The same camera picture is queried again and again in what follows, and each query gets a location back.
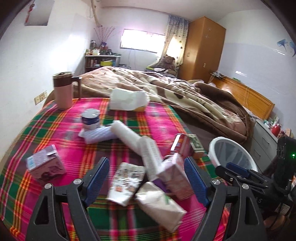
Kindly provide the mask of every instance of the brown blanket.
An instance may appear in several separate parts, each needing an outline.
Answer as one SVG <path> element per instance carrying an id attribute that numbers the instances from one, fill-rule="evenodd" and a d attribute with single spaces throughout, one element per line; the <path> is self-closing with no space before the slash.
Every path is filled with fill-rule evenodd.
<path id="1" fill-rule="evenodd" d="M 82 98 L 109 97 L 114 88 L 144 90 L 151 101 L 171 105 L 185 122 L 217 136 L 244 143 L 251 133 L 242 105 L 230 93 L 204 83 L 117 67 L 102 67 L 81 77 Z M 74 97 L 78 98 L 76 85 Z M 46 103 L 53 99 L 52 92 Z"/>

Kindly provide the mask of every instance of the pink carton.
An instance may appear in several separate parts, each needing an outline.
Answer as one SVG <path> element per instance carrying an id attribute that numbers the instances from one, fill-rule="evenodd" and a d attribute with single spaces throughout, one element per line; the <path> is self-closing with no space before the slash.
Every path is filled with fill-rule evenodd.
<path id="1" fill-rule="evenodd" d="M 50 145 L 27 158 L 27 168 L 29 173 L 42 184 L 66 173 L 55 145 Z"/>
<path id="2" fill-rule="evenodd" d="M 158 173 L 158 176 L 166 184 L 167 189 L 170 189 L 179 200 L 190 197 L 193 190 L 185 174 L 184 160 L 180 154 L 170 156 L 162 165 L 164 170 Z"/>

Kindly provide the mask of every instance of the wooden headboard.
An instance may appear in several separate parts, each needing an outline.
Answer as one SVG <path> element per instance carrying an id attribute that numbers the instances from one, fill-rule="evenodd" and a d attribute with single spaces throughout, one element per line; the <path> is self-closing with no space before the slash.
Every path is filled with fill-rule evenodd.
<path id="1" fill-rule="evenodd" d="M 248 108 L 262 120 L 268 119 L 274 108 L 274 103 L 269 99 L 248 86 L 228 77 L 224 77 L 222 80 L 214 78 L 212 82 L 217 88 L 231 93 L 241 105 Z"/>

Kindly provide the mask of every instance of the patterned curtain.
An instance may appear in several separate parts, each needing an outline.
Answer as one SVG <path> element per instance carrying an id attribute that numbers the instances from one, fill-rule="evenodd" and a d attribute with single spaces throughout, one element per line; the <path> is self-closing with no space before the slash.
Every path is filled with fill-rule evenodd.
<path id="1" fill-rule="evenodd" d="M 188 27 L 188 20 L 173 15 L 169 16 L 165 45 L 161 57 L 166 55 L 174 57 L 177 66 L 183 63 Z"/>

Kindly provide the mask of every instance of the white bucket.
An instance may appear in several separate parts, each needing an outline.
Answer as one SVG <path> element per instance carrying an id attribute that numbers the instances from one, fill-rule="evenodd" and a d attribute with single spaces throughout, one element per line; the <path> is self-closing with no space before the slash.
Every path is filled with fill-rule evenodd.
<path id="1" fill-rule="evenodd" d="M 227 163 L 232 162 L 242 168 L 258 171 L 256 163 L 246 149 L 224 137 L 217 137 L 210 142 L 208 157 L 214 167 L 225 167 Z"/>

